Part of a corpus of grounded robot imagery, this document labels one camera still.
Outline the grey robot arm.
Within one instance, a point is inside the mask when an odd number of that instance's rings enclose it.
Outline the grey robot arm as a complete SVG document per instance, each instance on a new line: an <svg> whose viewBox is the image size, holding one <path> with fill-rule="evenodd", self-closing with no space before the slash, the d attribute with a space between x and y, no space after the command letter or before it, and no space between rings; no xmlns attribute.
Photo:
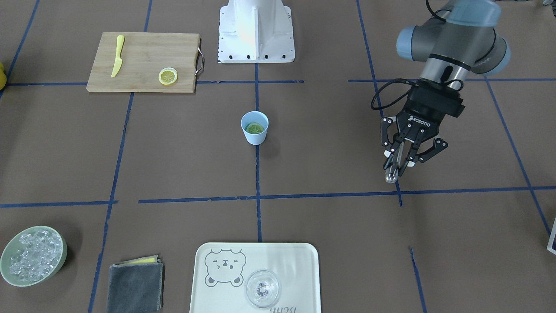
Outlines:
<svg viewBox="0 0 556 313"><path fill-rule="evenodd" d="M381 118L385 148L385 180L395 183L406 168L425 163L447 148L439 135L445 116L464 110L460 91L470 73L490 76L509 63L508 42L495 30L502 10L491 0L450 0L421 26L404 28L396 42L403 59L423 62L414 83L393 79L389 85L410 85L397 115Z"/></svg>

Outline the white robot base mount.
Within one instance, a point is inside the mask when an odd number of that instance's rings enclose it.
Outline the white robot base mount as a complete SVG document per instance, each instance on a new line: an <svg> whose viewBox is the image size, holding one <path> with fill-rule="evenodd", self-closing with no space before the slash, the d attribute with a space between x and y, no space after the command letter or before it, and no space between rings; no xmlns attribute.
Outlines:
<svg viewBox="0 0 556 313"><path fill-rule="evenodd" d="M291 9L281 0L230 0L220 8L219 18L218 63L296 59Z"/></svg>

